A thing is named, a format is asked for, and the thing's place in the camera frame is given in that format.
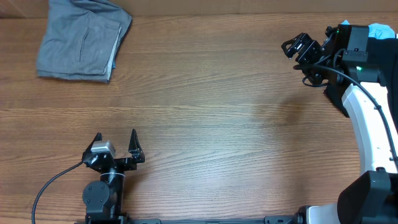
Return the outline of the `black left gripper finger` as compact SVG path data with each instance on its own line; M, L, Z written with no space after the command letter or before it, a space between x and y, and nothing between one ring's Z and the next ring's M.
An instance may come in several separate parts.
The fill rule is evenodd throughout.
M144 154L135 129L131 132L128 151L132 156L142 156Z
M91 151L91 148L92 148L92 146L93 146L93 144L96 142L96 141L101 141L102 140L102 134L100 133L100 132L98 132L97 134L96 134L96 136L94 137L94 139L92 140L92 142L89 144L89 146L86 148L86 150L85 150L85 152L90 152Z

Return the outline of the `grey shorts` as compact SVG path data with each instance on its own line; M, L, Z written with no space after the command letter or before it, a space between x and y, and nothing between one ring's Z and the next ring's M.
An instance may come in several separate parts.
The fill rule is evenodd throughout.
M37 55L40 77L107 83L132 23L120 6L102 0L51 0Z

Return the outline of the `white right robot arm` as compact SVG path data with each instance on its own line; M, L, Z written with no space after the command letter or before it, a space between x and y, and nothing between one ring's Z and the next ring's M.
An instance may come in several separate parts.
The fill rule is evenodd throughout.
M320 44L301 33L282 44L303 84L322 87L351 120L360 176L335 203L307 205L276 223L397 222L397 34L387 25L343 22Z

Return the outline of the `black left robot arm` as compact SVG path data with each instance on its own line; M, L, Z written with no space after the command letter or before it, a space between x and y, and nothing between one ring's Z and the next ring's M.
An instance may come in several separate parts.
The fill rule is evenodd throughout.
M145 155L139 144L136 130L132 130L127 151L129 157L117 158L111 141L103 141L97 133L84 151L82 162L100 173L97 181L90 182L82 193L86 206L85 223L132 223L123 212L125 172L136 170L145 162Z

